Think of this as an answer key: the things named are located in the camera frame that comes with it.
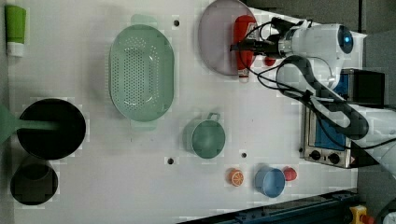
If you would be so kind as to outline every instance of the small blue bowl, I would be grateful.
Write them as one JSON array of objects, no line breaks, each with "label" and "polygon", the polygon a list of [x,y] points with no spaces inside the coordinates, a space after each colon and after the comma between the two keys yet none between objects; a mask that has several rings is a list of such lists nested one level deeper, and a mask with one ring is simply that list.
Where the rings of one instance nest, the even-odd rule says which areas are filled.
[{"label": "small blue bowl", "polygon": [[256,189],[270,198],[279,196],[285,188],[286,178],[276,168],[262,167],[254,179]]}]

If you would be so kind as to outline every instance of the white table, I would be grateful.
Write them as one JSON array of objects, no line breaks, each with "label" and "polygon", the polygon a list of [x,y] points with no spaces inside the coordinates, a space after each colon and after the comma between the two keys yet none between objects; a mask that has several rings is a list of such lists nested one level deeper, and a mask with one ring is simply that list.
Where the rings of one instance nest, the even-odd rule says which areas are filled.
[{"label": "white table", "polygon": [[[11,110],[18,116],[37,100],[64,98],[78,106],[89,129],[80,150],[51,162],[60,179],[57,194],[38,207],[15,202],[15,223],[176,223],[356,188],[356,169],[300,159],[299,103],[257,80],[243,85],[237,77],[204,66],[196,30],[209,1],[16,4],[28,9],[29,19],[26,56],[9,62]],[[135,13],[157,15],[177,58],[175,100],[150,133],[132,131],[111,103],[106,85],[110,45]],[[275,15],[254,13],[259,23]],[[179,28],[173,27],[174,19],[180,19]],[[361,67],[361,53],[349,63]],[[255,66],[261,67],[261,61]],[[184,149],[181,134],[189,121],[209,112],[220,112],[227,141],[220,156],[205,161]],[[15,136],[12,147],[15,170],[25,152]],[[169,157],[176,163],[168,165]],[[288,165],[298,173],[275,199],[253,189],[253,176],[264,164]],[[239,188],[226,182],[233,167],[245,174]]]}]

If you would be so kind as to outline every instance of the small green pot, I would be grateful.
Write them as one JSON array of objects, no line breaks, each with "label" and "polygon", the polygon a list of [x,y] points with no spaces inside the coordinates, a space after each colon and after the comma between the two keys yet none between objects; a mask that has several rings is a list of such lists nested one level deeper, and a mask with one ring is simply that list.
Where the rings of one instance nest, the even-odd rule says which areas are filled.
[{"label": "small green pot", "polygon": [[217,157],[224,148],[225,132],[219,124],[219,119],[220,114],[210,113],[207,119],[195,122],[189,145],[195,154],[203,159]]}]

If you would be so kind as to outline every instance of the pot handle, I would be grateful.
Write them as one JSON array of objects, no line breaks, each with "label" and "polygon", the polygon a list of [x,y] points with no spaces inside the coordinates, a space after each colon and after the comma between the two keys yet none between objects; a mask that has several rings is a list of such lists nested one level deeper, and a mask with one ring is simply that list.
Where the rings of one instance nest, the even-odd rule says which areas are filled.
[{"label": "pot handle", "polygon": [[212,119],[213,116],[216,116],[216,118],[213,119],[214,121],[219,121],[219,119],[220,119],[219,113],[209,113],[209,115],[207,116],[207,119]]}]

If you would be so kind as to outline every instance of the green strainer basket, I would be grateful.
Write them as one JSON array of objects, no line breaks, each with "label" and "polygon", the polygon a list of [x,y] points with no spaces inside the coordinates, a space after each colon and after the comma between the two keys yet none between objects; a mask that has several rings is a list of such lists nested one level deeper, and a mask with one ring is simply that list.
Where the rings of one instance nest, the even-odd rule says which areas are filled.
[{"label": "green strainer basket", "polygon": [[155,129],[174,98],[175,56],[171,44],[148,16],[134,15],[110,51],[110,95],[132,125]]}]

